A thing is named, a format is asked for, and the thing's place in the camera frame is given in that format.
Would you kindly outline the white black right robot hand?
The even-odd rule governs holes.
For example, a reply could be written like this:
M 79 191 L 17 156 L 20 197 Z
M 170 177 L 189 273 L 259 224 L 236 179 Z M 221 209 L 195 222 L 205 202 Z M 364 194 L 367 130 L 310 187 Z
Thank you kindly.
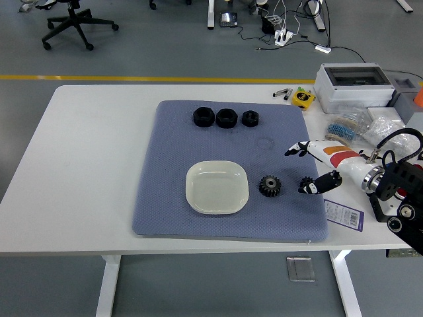
M 343 176 L 349 176 L 363 191 L 372 192 L 371 183 L 384 173 L 382 166 L 368 162 L 359 153 L 338 141 L 302 141 L 290 147 L 285 155 L 304 156 L 309 154 L 332 168 L 332 171 L 316 179 L 304 177 L 298 192 L 303 194 L 323 194 L 342 183 Z

